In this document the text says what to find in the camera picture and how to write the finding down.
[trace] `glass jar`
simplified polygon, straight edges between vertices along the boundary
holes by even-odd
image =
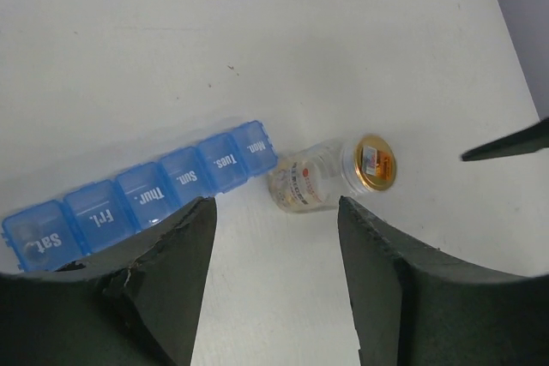
[[[268,174],[274,202],[293,213],[337,208],[341,196],[387,190],[396,177],[396,161],[377,135],[333,139],[282,157]]]

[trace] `barcode label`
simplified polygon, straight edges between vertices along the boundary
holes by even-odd
[[[362,155],[362,170],[368,175],[376,176],[377,149],[366,147]]]

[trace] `blue pill organizer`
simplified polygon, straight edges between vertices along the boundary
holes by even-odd
[[[56,270],[156,225],[197,196],[226,193],[276,167],[261,122],[244,123],[113,181],[90,183],[8,216],[3,238],[25,272]]]

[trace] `white table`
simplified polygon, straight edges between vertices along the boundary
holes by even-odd
[[[549,269],[548,154],[459,160],[537,121],[497,0],[0,0],[2,216],[255,118],[284,151],[379,133],[399,176],[372,212]],[[218,205],[193,365],[358,365],[336,211],[284,214],[262,179]]]

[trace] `gold lid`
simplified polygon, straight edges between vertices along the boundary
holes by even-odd
[[[354,168],[366,188],[383,191],[396,178],[396,159],[390,146],[377,135],[367,135],[354,151]]]

